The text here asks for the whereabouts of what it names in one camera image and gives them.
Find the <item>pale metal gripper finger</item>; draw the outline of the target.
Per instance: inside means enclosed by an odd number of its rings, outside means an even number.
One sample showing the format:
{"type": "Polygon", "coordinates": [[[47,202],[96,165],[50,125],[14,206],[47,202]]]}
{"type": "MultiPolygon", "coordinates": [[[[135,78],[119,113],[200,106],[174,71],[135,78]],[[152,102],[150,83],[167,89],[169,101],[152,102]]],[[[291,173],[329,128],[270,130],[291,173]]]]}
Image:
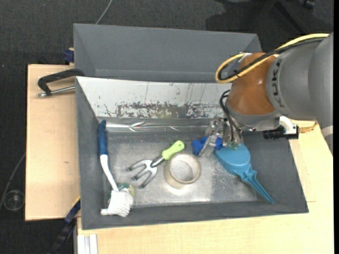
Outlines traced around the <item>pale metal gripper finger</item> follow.
{"type": "Polygon", "coordinates": [[[203,148],[200,150],[198,156],[199,157],[209,157],[212,153],[212,145],[209,143],[205,143],[203,148]]]}
{"type": "Polygon", "coordinates": [[[214,135],[209,136],[205,142],[205,145],[205,152],[214,152],[220,149],[220,137],[214,135]]]}

